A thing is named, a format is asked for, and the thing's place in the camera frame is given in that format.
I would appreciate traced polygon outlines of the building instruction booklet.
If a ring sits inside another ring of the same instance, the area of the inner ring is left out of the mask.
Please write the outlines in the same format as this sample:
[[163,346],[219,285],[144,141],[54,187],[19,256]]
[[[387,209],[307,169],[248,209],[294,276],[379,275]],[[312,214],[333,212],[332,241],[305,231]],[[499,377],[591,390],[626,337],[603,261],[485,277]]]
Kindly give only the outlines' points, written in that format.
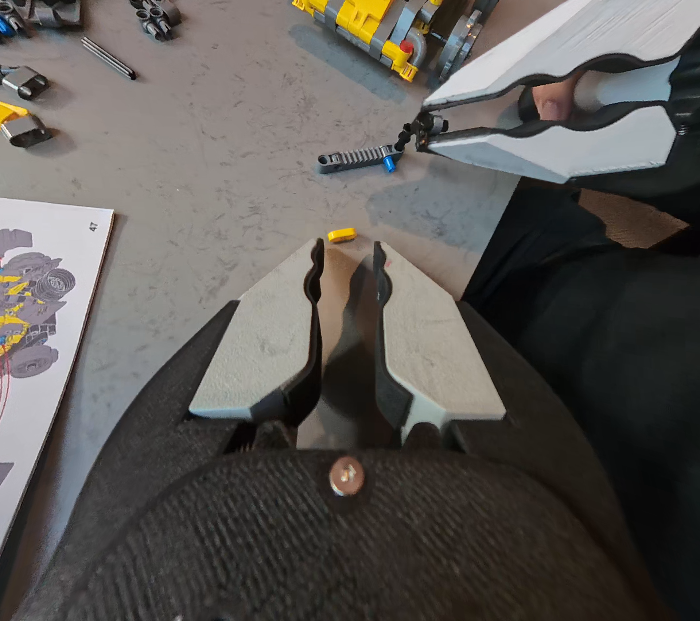
[[1,548],[71,376],[114,217],[1,198]]

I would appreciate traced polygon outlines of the grey desk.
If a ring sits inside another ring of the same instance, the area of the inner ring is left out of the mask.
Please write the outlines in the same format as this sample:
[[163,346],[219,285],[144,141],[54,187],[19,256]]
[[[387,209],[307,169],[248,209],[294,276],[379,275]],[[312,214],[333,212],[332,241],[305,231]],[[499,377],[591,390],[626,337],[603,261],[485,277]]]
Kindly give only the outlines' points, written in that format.
[[376,307],[372,246],[383,240],[460,297],[518,178],[408,150],[394,174],[323,176],[322,153],[389,143],[433,84],[413,83],[291,0],[173,0],[175,39],[158,44],[127,0],[89,0],[90,37],[6,42],[52,88],[30,104],[48,143],[1,141],[1,196],[116,212],[72,379],[3,557],[4,615],[43,573],[86,475],[143,385],[223,305],[306,242],[355,227],[326,251],[319,314],[324,381],[301,447],[380,444],[370,414]]

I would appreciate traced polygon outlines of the yellow grey connector piece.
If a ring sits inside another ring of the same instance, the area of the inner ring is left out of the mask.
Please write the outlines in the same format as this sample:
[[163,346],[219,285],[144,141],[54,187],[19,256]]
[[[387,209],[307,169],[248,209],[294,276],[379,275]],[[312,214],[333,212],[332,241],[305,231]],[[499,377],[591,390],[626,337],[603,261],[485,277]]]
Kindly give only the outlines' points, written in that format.
[[49,128],[27,109],[1,102],[1,134],[15,147],[27,149],[52,139]]

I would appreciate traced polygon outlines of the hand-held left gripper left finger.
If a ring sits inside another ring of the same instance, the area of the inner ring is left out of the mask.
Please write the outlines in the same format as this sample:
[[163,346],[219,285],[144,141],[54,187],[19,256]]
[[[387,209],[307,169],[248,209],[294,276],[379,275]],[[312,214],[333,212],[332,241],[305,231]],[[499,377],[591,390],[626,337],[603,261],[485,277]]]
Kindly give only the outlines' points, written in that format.
[[299,426],[321,392],[322,239],[312,239],[240,296],[189,405],[209,419]]

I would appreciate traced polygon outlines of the person's right hand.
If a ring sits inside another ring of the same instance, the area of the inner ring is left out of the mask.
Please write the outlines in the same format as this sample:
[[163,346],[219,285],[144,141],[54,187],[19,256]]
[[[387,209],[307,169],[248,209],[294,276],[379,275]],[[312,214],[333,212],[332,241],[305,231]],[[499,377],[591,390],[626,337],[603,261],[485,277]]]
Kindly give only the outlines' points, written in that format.
[[579,71],[563,82],[526,87],[518,100],[520,120],[532,122],[564,121],[569,118],[574,104],[575,88],[582,77]]

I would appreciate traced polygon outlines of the person's black clothing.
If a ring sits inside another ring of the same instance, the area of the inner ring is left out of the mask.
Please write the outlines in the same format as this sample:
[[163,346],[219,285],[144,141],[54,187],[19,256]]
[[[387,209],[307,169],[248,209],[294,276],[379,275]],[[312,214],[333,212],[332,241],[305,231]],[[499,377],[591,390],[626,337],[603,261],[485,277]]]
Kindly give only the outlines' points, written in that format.
[[625,248],[567,188],[517,190],[463,300],[582,427],[652,579],[699,619],[699,247]]

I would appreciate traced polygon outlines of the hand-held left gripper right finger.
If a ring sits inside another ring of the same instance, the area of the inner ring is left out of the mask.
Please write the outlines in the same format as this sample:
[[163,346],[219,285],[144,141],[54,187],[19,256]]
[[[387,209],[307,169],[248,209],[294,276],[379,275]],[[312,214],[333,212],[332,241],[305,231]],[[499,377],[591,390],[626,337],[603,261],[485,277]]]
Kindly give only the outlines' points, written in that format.
[[444,434],[462,421],[502,421],[506,408],[444,288],[389,244],[374,243],[379,308],[375,395],[399,443],[427,424]]

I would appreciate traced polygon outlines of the grey gear rack piece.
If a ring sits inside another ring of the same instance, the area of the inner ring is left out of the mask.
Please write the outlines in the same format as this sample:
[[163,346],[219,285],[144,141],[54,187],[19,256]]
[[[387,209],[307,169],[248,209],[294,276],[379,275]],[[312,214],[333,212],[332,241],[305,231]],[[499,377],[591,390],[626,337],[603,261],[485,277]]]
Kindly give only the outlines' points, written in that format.
[[322,154],[315,163],[315,171],[321,175],[363,169],[371,166],[383,166],[389,172],[396,170],[404,151],[396,149],[393,144],[378,147],[364,147],[356,150]]

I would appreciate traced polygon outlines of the small black connector assembly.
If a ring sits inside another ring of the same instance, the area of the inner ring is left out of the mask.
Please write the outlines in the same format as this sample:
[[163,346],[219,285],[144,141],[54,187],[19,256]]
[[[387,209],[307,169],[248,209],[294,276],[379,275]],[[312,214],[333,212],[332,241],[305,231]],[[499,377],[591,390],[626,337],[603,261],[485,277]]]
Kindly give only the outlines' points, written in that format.
[[428,151],[429,140],[447,133],[449,127],[449,121],[434,112],[419,113],[410,124],[412,135],[415,136],[416,151]]

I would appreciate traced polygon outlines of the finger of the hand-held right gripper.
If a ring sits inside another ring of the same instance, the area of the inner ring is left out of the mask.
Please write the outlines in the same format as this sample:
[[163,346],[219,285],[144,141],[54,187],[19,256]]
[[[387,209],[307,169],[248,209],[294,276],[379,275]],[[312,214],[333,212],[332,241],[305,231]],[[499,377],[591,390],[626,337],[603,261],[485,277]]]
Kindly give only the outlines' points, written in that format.
[[429,153],[546,182],[655,169],[669,158],[676,129],[662,105],[636,108],[601,128],[543,123],[535,128],[475,130],[438,135]]
[[568,0],[469,60],[421,109],[498,98],[531,77],[562,80],[607,58],[664,63],[698,31],[699,0]]

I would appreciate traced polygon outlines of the grey oval connector piece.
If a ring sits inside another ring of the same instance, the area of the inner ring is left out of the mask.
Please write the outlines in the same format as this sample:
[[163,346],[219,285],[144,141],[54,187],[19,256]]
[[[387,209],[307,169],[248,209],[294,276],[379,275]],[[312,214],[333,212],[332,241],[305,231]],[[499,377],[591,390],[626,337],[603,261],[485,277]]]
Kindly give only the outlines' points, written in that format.
[[26,65],[1,65],[1,86],[22,100],[34,100],[49,88],[50,83],[45,76]]

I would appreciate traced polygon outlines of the black axle rod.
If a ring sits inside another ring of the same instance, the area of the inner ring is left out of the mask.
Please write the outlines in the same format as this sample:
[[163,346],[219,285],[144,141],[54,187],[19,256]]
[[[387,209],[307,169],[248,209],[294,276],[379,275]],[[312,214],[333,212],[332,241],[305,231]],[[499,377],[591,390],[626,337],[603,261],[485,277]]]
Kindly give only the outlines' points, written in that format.
[[138,76],[137,73],[127,64],[123,63],[117,57],[113,56],[106,49],[99,46],[96,42],[87,36],[81,37],[81,44],[84,49],[90,52],[93,56],[98,58],[101,62],[105,63],[110,67],[110,69],[116,71],[120,75],[124,76],[128,80],[136,81]]

